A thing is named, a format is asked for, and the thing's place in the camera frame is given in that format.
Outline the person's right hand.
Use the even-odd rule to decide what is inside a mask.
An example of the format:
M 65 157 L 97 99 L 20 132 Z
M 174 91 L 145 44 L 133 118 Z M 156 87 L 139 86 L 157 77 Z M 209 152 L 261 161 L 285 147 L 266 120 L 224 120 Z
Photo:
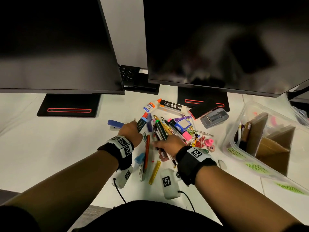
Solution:
M 164 151 L 169 154 L 173 159 L 176 160 L 176 155 L 178 152 L 187 145 L 176 135 L 169 135 L 167 138 L 167 141 L 169 142 L 168 146 L 164 149 Z M 161 162 L 168 161 L 169 159 L 167 157 L 162 156 L 162 152 L 159 149 L 159 159 Z

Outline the black pen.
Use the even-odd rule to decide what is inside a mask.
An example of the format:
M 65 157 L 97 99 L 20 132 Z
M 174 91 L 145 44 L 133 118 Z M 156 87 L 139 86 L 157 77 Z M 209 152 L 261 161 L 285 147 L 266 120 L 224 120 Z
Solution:
M 156 139 L 157 139 L 157 140 L 161 140 L 160 132 L 159 132 L 159 130 L 156 128 L 155 125 L 153 125 L 153 130 L 154 130 Z M 167 158 L 172 162 L 173 168 L 176 169 L 176 167 L 177 167 L 176 161 L 175 161 L 169 154 L 167 154 L 167 153 L 164 151 L 164 149 L 160 148 L 160 150 L 161 150 L 161 152 L 162 152 L 162 156 L 167 157 Z

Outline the green capped black marker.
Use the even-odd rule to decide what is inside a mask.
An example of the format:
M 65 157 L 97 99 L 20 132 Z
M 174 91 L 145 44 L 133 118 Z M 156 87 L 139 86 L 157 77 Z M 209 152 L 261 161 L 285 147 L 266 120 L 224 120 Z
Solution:
M 162 137 L 162 140 L 167 140 L 168 136 L 167 136 L 167 134 L 166 134 L 166 132 L 165 132 L 165 130 L 164 130 L 160 120 L 157 119 L 155 121 L 155 126 L 158 129 L 158 131 L 160 133 L 160 136 Z

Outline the person's right forearm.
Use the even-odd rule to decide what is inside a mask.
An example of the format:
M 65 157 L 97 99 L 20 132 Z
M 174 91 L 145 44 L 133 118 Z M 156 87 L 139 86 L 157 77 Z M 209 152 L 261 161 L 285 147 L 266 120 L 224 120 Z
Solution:
M 300 224 L 265 195 L 217 166 L 202 167 L 195 187 L 214 213 L 235 231 L 283 232 Z

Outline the person's left forearm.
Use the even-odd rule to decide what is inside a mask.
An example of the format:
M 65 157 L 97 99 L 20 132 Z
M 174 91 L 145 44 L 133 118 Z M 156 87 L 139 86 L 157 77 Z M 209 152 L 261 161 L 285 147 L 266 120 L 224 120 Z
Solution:
M 5 202 L 24 209 L 35 218 L 59 213 L 82 213 L 97 197 L 118 168 L 118 160 L 106 151 L 97 151 L 41 181 Z

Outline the orange pen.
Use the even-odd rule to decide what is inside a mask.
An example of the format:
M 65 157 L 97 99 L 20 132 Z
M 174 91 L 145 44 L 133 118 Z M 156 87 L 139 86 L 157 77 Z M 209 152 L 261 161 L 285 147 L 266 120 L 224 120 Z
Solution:
M 149 159 L 149 148 L 150 148 L 150 138 L 151 138 L 151 135 L 147 135 L 146 143 L 145 143 L 145 158 L 144 158 L 143 173 L 147 172 L 148 159 Z

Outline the yellow pencil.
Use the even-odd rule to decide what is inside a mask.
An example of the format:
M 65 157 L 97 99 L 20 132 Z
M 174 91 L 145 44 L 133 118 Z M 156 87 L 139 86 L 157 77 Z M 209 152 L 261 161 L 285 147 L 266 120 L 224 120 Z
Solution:
M 163 121 L 161 121 L 156 115 L 154 115 L 155 120 L 159 120 L 161 123 L 161 126 L 164 129 L 164 132 L 166 133 L 166 135 L 172 135 L 173 133 L 169 130 L 169 128 L 163 123 Z

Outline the white glue bottle orange cap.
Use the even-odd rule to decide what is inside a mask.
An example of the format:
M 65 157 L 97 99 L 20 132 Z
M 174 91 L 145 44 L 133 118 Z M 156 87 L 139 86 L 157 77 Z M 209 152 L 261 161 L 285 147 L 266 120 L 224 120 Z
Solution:
M 161 100 L 162 99 L 160 98 L 156 101 L 152 101 L 152 102 L 148 103 L 147 105 L 145 105 L 143 107 L 143 110 L 145 110 L 146 113 L 153 112 L 154 110 L 156 110 L 159 107 Z

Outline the pile of coloured paper clips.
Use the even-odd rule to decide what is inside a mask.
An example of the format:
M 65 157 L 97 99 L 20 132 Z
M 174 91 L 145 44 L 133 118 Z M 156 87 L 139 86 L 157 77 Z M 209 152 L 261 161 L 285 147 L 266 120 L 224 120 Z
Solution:
M 187 129 L 187 132 L 189 132 L 192 136 L 192 140 L 190 142 L 187 142 L 185 139 L 185 142 L 187 145 L 197 148 L 206 148 L 207 146 L 204 144 L 205 139 L 213 139 L 213 135 L 209 134 L 204 131 L 194 130 L 193 127 L 189 127 Z

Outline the black keyboard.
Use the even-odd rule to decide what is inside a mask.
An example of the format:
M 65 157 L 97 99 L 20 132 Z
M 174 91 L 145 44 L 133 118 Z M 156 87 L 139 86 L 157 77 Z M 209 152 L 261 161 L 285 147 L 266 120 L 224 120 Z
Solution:
M 118 67 L 125 91 L 158 95 L 160 85 L 149 83 L 146 69 L 124 65 Z

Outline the black stand base red stripe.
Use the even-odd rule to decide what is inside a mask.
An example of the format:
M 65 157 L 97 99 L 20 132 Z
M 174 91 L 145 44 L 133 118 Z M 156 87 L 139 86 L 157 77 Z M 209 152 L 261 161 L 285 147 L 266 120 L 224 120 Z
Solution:
M 218 107 L 222 107 L 226 112 L 230 112 L 229 101 L 226 92 L 208 87 L 178 87 L 177 103 L 187 107 L 195 107 L 207 100 L 214 101 Z
M 46 94 L 37 116 L 95 118 L 100 98 L 100 94 Z

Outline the grey tape dispenser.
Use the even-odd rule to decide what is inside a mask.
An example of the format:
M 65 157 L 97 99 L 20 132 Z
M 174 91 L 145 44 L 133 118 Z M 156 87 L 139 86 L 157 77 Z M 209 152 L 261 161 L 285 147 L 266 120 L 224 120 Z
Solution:
M 201 123 L 206 129 L 217 126 L 229 118 L 228 113 L 223 108 L 215 109 L 200 118 Z

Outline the person's black shirt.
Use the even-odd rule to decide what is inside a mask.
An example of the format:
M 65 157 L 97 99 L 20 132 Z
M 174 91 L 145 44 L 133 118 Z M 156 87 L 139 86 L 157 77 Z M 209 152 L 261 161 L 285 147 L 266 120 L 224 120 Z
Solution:
M 19 207 L 0 207 L 0 232 L 43 232 L 38 220 Z M 47 217 L 48 232 L 67 232 L 74 222 Z M 301 222 L 279 225 L 270 217 L 267 224 L 262 220 L 231 217 L 231 222 L 222 225 L 199 213 L 171 204 L 136 200 L 115 207 L 86 225 L 77 226 L 72 232 L 309 232 L 309 226 Z M 56 228 L 65 222 L 64 229 Z

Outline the large black computer monitor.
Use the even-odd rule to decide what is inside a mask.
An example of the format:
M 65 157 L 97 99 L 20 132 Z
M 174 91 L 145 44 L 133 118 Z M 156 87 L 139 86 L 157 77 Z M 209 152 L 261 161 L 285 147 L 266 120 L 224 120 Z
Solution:
M 0 91 L 124 94 L 100 0 L 0 0 Z

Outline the brown cardboard divider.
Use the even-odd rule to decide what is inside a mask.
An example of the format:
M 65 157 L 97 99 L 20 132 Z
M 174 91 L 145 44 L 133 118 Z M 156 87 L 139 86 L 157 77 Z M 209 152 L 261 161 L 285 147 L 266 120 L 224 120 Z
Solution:
M 251 128 L 242 149 L 268 167 L 287 176 L 296 127 L 284 124 L 267 126 L 267 122 L 272 118 L 276 117 L 263 112 L 249 121 Z

